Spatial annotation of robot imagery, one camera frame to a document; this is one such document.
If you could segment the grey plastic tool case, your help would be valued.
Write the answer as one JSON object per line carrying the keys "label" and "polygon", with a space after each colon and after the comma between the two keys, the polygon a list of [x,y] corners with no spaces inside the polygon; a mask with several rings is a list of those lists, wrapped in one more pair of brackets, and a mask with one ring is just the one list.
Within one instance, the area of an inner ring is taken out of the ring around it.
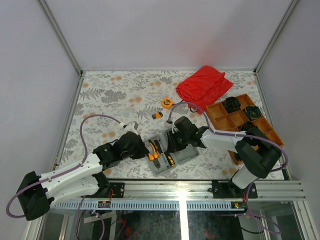
{"label": "grey plastic tool case", "polygon": [[192,145],[186,145],[184,149],[178,146],[170,129],[156,134],[146,140],[144,145],[149,151],[147,162],[155,177],[167,174],[177,166],[186,164],[200,155]]}

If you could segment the orange handled pliers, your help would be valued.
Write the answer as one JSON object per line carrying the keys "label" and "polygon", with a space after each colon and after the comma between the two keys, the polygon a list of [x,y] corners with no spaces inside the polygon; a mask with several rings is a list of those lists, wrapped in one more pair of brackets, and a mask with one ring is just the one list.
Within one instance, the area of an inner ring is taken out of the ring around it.
{"label": "orange handled pliers", "polygon": [[160,169],[161,168],[161,164],[160,164],[160,162],[158,160],[159,155],[157,153],[156,147],[155,147],[154,143],[151,140],[149,140],[148,142],[149,142],[149,144],[150,144],[150,146],[152,148],[152,151],[153,151],[153,153],[149,153],[148,154],[148,158],[149,158],[149,160],[151,162],[153,162],[153,164],[155,165],[155,167],[157,169]]}

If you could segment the black yellow screwdriver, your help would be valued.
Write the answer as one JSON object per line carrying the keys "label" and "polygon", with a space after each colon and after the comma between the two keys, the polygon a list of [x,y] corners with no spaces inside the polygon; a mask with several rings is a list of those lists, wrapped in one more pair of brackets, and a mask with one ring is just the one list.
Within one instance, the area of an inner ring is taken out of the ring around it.
{"label": "black yellow screwdriver", "polygon": [[155,145],[155,147],[156,147],[156,149],[157,149],[157,152],[158,152],[160,155],[163,155],[164,152],[163,152],[163,150],[162,150],[162,148],[161,148],[160,142],[159,142],[157,139],[155,139],[153,142],[154,142],[154,145]]}
{"label": "black yellow screwdriver", "polygon": [[175,164],[175,161],[173,160],[172,156],[170,155],[169,152],[165,152],[164,153],[165,157],[166,157],[166,160],[169,164],[170,167],[174,167],[176,164]]}

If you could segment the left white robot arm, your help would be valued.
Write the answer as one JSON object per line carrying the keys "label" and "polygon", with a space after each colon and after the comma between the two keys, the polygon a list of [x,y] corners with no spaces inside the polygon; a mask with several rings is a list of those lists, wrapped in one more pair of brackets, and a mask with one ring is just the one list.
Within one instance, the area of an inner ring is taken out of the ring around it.
{"label": "left white robot arm", "polygon": [[27,221],[46,214],[55,205],[83,196],[105,197],[110,183],[104,170],[122,160],[141,159],[149,154],[141,137],[131,131],[120,139],[100,145],[84,161],[37,175],[26,174],[17,190],[17,198]]}

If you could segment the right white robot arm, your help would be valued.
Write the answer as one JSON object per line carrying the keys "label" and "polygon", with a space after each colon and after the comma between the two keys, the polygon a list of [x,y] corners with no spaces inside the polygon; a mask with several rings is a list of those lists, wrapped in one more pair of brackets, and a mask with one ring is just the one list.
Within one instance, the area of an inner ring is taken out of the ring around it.
{"label": "right white robot arm", "polygon": [[269,140],[257,127],[247,131],[216,130],[209,123],[197,127],[185,116],[172,124],[166,137],[169,153],[180,152],[188,146],[219,148],[235,153],[243,167],[231,177],[227,189],[236,198],[244,194],[256,179],[265,179],[284,154],[282,147]]}

